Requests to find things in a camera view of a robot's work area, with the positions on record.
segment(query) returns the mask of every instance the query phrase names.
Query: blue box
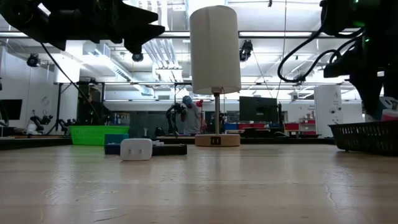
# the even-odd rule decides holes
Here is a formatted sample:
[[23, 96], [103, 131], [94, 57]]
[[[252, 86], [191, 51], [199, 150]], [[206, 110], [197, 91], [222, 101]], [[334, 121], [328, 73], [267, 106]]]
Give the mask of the blue box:
[[238, 130], [238, 124], [224, 124], [225, 130]]
[[105, 134], [105, 146], [107, 144], [120, 144], [125, 139], [129, 139], [128, 134]]

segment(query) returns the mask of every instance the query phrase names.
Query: wooden lamp base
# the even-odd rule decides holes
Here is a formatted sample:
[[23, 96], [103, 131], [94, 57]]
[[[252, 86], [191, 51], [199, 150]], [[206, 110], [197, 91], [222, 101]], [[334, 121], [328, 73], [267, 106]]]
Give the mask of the wooden lamp base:
[[236, 147], [241, 145], [239, 134], [198, 134], [195, 145], [203, 147]]

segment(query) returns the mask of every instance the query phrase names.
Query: ceiling light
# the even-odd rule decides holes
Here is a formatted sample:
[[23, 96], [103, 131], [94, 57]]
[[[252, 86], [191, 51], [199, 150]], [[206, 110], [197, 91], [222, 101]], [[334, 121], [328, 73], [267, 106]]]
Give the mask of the ceiling light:
[[109, 83], [105, 83], [105, 85], [132, 85], [132, 83], [127, 83], [127, 82], [109, 82]]
[[190, 38], [190, 32], [189, 31], [166, 31], [163, 34], [160, 34], [158, 38], [161, 39], [168, 39], [168, 38]]
[[50, 15], [50, 11], [43, 5], [43, 3], [39, 4], [39, 9], [46, 13], [46, 15]]
[[[350, 35], [350, 34], [352, 34], [352, 33], [353, 33], [353, 32], [341, 32], [340, 34], [341, 34], [341, 35]], [[320, 37], [333, 37], [333, 36], [330, 36], [330, 35], [325, 34], [325, 33], [321, 33], [319, 36], [320, 36]]]
[[288, 2], [287, 5], [285, 5], [285, 2], [274, 2], [272, 4], [272, 7], [268, 7], [268, 1], [266, 2], [229, 2], [228, 6], [233, 6], [233, 7], [250, 7], [250, 8], [256, 8], [256, 9], [285, 9], [287, 8], [288, 10], [318, 10], [321, 11], [322, 8], [319, 6], [319, 4], [314, 4], [314, 3], [306, 3], [306, 2]]
[[129, 100], [105, 100], [106, 102], [128, 102]]
[[239, 32], [239, 38], [244, 37], [309, 37], [312, 32]]
[[172, 82], [149, 82], [149, 83], [142, 83], [142, 82], [139, 82], [139, 83], [137, 83], [138, 85], [172, 85], [172, 86], [174, 86], [174, 83], [172, 83]]
[[1, 38], [30, 38], [23, 32], [11, 31], [11, 32], [0, 32]]

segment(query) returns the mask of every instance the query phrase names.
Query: wooden table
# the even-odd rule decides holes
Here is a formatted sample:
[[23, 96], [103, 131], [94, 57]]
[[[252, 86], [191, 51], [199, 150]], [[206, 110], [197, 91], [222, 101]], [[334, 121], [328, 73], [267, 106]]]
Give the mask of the wooden table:
[[398, 158], [327, 145], [0, 151], [1, 223], [398, 223]]

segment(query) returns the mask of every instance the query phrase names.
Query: black tray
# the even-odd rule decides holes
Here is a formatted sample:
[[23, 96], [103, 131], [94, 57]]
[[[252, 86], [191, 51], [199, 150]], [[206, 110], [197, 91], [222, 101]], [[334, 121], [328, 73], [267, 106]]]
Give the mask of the black tray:
[[329, 125], [339, 149], [398, 156], [398, 121]]

